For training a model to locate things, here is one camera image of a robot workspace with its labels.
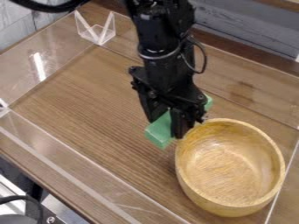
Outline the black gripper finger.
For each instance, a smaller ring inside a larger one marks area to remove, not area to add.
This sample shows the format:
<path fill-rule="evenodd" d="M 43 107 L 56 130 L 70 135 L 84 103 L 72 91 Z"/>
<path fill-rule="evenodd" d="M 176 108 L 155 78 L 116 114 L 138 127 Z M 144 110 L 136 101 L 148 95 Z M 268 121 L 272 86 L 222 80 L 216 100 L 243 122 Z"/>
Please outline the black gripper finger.
<path fill-rule="evenodd" d="M 171 132 L 176 139 L 183 138 L 188 130 L 194 128 L 195 123 L 203 122 L 204 114 L 203 108 L 171 109 Z"/>
<path fill-rule="evenodd" d="M 136 92 L 147 120 L 152 123 L 167 112 L 164 97 L 156 89 L 150 88 L 146 84 L 136 86 Z"/>

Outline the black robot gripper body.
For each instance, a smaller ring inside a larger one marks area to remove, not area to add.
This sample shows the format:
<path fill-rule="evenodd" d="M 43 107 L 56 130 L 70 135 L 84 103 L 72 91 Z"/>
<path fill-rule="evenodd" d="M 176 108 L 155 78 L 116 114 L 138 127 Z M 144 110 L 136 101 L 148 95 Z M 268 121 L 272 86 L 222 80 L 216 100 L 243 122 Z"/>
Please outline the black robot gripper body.
<path fill-rule="evenodd" d="M 194 69 L 194 47 L 186 46 L 170 56 L 148 58 L 143 55 L 142 59 L 144 65 L 131 66 L 128 69 L 134 78 L 132 89 L 136 91 L 136 86 L 146 84 L 162 93 L 167 107 L 182 110 L 194 108 L 204 96 L 192 79 L 204 69 Z"/>

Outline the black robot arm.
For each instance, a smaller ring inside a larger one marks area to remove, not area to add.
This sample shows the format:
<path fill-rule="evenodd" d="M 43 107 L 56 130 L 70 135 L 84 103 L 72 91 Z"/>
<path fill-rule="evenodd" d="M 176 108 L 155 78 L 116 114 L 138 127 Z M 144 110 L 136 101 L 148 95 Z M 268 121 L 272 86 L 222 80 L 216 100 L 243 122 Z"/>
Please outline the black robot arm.
<path fill-rule="evenodd" d="M 188 0 L 123 0 L 135 25 L 142 66 L 128 68 L 132 89 L 147 120 L 171 115 L 171 136 L 180 139 L 203 121 L 208 99 L 194 83 L 206 69 L 195 67 L 195 7 Z"/>

